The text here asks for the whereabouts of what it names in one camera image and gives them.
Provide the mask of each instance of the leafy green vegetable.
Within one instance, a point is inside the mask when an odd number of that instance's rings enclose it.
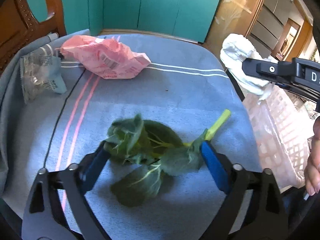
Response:
[[[144,126],[153,152],[158,157],[161,157],[167,148],[183,146],[180,137],[170,127],[151,120],[144,120]]]
[[[134,207],[158,194],[166,173],[178,176],[198,171],[203,164],[201,144],[211,140],[229,116],[230,111],[226,109],[217,122],[192,143],[183,143],[170,127],[142,120],[140,114],[113,122],[108,129],[109,137],[102,142],[104,149],[110,152],[112,161],[141,166],[113,184],[111,191],[121,204]]]
[[[169,148],[161,158],[161,168],[171,176],[198,171],[203,164],[200,153],[207,129],[189,147]]]
[[[113,184],[111,191],[122,205],[136,207],[158,194],[163,176],[160,163],[142,165]]]

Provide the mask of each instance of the blue tablecloth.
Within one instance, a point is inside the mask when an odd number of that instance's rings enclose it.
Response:
[[[49,171],[64,169],[68,163],[78,163],[84,155],[94,152],[117,118],[142,113],[144,119],[172,127],[188,142],[209,128],[226,108],[231,111],[231,118],[212,144],[233,163],[261,171],[246,110],[220,62],[203,47],[188,42],[121,35],[120,42],[134,52],[145,52],[153,63],[136,78],[104,80],[83,67],[63,68],[67,93],[47,91],[24,105],[18,58],[41,46],[54,50],[69,37],[52,41],[49,46],[44,46],[49,42],[47,37],[33,42],[16,56],[16,62],[0,78],[0,182],[4,184],[9,167],[3,199],[19,216],[23,215],[33,179],[43,167],[65,101],[46,162]],[[132,169],[108,162],[94,189],[86,194],[93,212],[113,240],[196,240],[225,197],[203,166],[198,173],[165,180],[155,199],[127,208],[117,202],[110,185]],[[248,199],[235,227],[241,224],[247,203]],[[65,213],[70,227],[77,230],[68,203]]]

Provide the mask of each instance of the white stripe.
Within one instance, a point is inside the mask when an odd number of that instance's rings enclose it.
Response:
[[[212,76],[221,76],[225,78],[229,78],[228,76],[220,75],[220,74],[201,74],[201,73],[190,73],[190,72],[184,72],[184,71],[177,71],[177,70],[171,70],[171,69],[162,69],[162,68],[156,68],[156,67],[146,67],[161,71],[167,71],[167,72],[177,72],[177,73],[183,73],[183,74],[189,74],[189,75],[196,75],[196,76],[204,76],[204,77],[212,77]]]
[[[74,65],[74,66],[61,66],[63,68],[73,68],[73,67],[84,67],[84,66],[79,66],[79,65]]]
[[[53,56],[53,49],[52,49],[52,47],[49,45],[49,44],[46,44],[48,47],[49,47],[49,49],[50,49],[50,51],[51,51],[51,55],[50,56]]]
[[[163,65],[163,64],[157,64],[157,63],[151,63],[151,65],[157,65],[157,66],[163,66],[163,67],[173,67],[173,68],[182,68],[187,70],[197,70],[197,71],[203,71],[203,72],[210,72],[210,71],[222,71],[221,69],[197,69],[197,68],[188,68],[188,67],[178,67],[178,66],[171,66],[171,65]]]
[[[40,49],[42,49],[43,50],[43,52],[44,52],[44,55],[45,56],[47,56],[48,54],[47,54],[47,51],[45,50],[45,48],[44,47],[40,47]]]
[[[80,63],[80,62],[78,62],[78,61],[62,61],[61,64],[62,63]]]

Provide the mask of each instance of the wooden chair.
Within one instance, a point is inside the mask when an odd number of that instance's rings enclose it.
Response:
[[[66,35],[61,0],[45,0],[48,17],[38,22],[27,0],[5,0],[0,7],[0,75],[11,58],[30,42],[49,33]]]

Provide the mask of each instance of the finger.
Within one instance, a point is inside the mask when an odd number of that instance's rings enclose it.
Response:
[[[313,133],[315,134],[317,140],[320,140],[320,116],[315,120],[313,124]]]
[[[312,138],[310,158],[313,165],[320,171],[320,140],[316,135]]]
[[[308,177],[307,168],[305,170],[305,181],[306,181],[306,190],[307,190],[308,194],[310,196],[313,196],[316,193],[316,191],[315,191],[314,187],[312,186],[310,179]]]
[[[311,182],[314,190],[318,193],[320,190],[320,173],[318,169],[315,166],[308,164],[307,176],[308,181]]]

